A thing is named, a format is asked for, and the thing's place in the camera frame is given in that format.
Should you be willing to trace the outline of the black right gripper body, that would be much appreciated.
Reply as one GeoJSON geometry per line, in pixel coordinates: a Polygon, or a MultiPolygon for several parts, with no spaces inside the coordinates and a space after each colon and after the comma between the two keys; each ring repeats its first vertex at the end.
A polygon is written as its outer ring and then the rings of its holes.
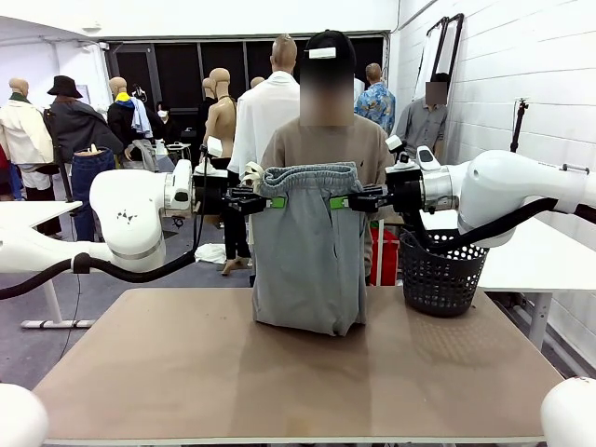
{"type": "Polygon", "coordinates": [[[384,184],[364,188],[363,210],[376,213],[384,207],[395,212],[422,209],[422,172],[419,169],[389,172],[384,184]]]}

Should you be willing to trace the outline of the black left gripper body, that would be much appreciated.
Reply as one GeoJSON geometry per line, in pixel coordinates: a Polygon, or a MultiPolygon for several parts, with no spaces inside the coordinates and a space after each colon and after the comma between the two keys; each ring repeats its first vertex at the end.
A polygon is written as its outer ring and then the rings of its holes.
{"type": "Polygon", "coordinates": [[[222,176],[193,175],[195,214],[241,213],[240,201],[254,197],[249,186],[229,187],[222,176]]]}

